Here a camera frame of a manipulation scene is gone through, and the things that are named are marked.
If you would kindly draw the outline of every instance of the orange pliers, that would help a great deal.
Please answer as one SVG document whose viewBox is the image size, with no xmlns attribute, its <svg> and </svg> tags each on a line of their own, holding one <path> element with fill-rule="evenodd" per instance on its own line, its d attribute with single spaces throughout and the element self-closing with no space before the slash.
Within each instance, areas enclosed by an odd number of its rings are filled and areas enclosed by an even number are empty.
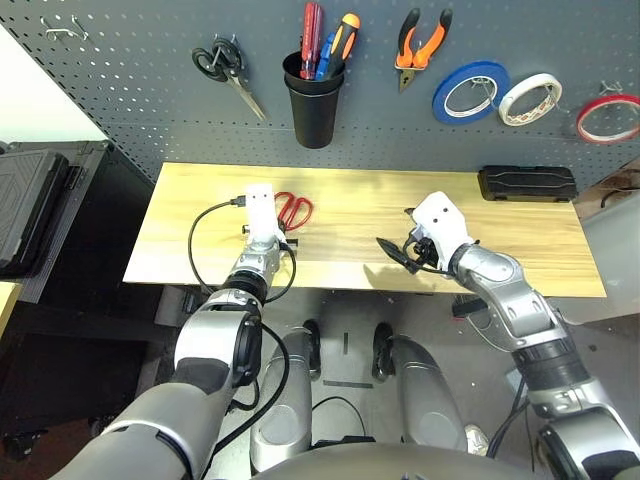
<svg viewBox="0 0 640 480">
<path fill-rule="evenodd" d="M 307 223 L 307 220 L 311 218 L 311 213 L 313 212 L 313 203 L 308 198 L 305 197 L 296 197 L 291 192 L 278 192 L 276 193 L 274 199 L 278 200 L 279 198 L 286 198 L 286 202 L 280 210 L 278 214 L 278 223 L 280 224 L 280 228 L 282 228 L 283 232 L 290 232 L 291 230 L 295 230 L 296 228 L 300 228 L 302 225 Z M 305 216 L 296 221 L 298 217 L 298 211 L 302 206 L 306 207 Z"/>
<path fill-rule="evenodd" d="M 407 18 L 400 28 L 400 36 L 398 37 L 398 55 L 396 56 L 396 68 L 401 70 L 400 73 L 400 92 L 409 86 L 413 81 L 417 70 L 427 68 L 429 59 L 436 53 L 436 50 L 442 45 L 447 36 L 453 11 L 445 8 L 440 13 L 440 23 L 436 27 L 429 41 L 420 48 L 415 54 L 411 50 L 411 40 L 416 31 L 416 25 L 420 20 L 420 9 L 413 8 L 407 15 Z"/>
</svg>

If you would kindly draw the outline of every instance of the black cup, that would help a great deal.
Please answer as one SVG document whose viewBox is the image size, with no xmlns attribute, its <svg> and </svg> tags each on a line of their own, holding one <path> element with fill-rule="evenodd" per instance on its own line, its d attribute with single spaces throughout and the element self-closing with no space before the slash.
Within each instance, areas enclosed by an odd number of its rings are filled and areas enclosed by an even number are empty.
<svg viewBox="0 0 640 480">
<path fill-rule="evenodd" d="M 282 62 L 284 83 L 291 97 L 296 139 L 303 147 L 326 147 L 333 138 L 344 67 L 336 75 L 316 82 L 300 78 L 301 65 L 300 52 L 292 53 Z"/>
</svg>

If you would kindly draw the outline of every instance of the red scissors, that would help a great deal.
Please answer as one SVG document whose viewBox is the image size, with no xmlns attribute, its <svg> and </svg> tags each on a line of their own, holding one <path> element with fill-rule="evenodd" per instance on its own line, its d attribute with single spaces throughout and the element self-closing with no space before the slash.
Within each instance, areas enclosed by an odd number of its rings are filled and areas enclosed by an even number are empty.
<svg viewBox="0 0 640 480">
<path fill-rule="evenodd" d="M 284 225 L 284 231 L 289 232 L 291 230 L 295 230 L 296 228 L 300 228 L 302 225 L 307 223 L 307 220 L 311 218 L 311 213 L 313 212 L 313 203 L 311 203 L 311 201 L 307 198 L 296 197 L 291 192 L 278 192 L 276 193 L 274 198 L 275 200 L 278 200 L 278 198 L 281 197 L 286 197 L 287 199 L 284 206 L 282 207 L 282 210 L 280 210 L 280 213 L 278 214 L 278 222 Z M 307 214 L 302 220 L 294 223 L 302 205 L 305 205 L 307 207 Z"/>
</svg>

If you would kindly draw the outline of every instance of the wooden table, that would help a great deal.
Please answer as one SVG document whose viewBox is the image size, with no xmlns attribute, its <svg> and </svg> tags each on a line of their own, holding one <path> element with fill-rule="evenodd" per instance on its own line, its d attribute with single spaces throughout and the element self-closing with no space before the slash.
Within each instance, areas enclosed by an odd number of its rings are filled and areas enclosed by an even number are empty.
<svg viewBox="0 0 640 480">
<path fill-rule="evenodd" d="M 272 183 L 315 205 L 299 239 L 294 286 L 464 292 L 438 275 L 410 275 L 379 248 L 376 237 L 402 245 L 413 226 L 403 213 L 442 190 L 463 212 L 473 238 L 524 265 L 542 294 L 606 296 L 571 204 L 487 202 L 474 173 L 402 172 L 165 163 L 124 276 L 127 282 L 196 283 L 187 234 L 202 210 L 243 194 L 250 183 Z M 211 284 L 226 278 L 244 244 L 246 212 L 226 207 L 205 217 L 194 236 L 194 258 Z M 284 285 L 289 260 L 275 277 Z"/>
<path fill-rule="evenodd" d="M 0 337 L 7 326 L 21 288 L 19 283 L 0 282 Z"/>
</svg>

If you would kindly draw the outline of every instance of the robot leg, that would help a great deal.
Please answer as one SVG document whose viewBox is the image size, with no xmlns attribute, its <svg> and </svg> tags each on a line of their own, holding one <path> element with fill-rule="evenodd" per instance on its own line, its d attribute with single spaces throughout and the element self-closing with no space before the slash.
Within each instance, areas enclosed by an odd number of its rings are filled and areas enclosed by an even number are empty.
<svg viewBox="0 0 640 480">
<path fill-rule="evenodd" d="M 289 379 L 276 404 L 251 428 L 249 455 L 255 472 L 271 468 L 308 450 L 311 445 L 309 365 L 317 352 L 313 351 L 312 335 L 307 328 L 296 328 L 283 342 L 290 357 Z M 276 347 L 266 367 L 258 408 L 273 395 L 283 369 L 282 352 Z"/>
<path fill-rule="evenodd" d="M 455 400 L 434 358 L 409 337 L 392 336 L 380 324 L 374 339 L 373 373 L 394 374 L 406 443 L 467 451 L 467 437 Z"/>
</svg>

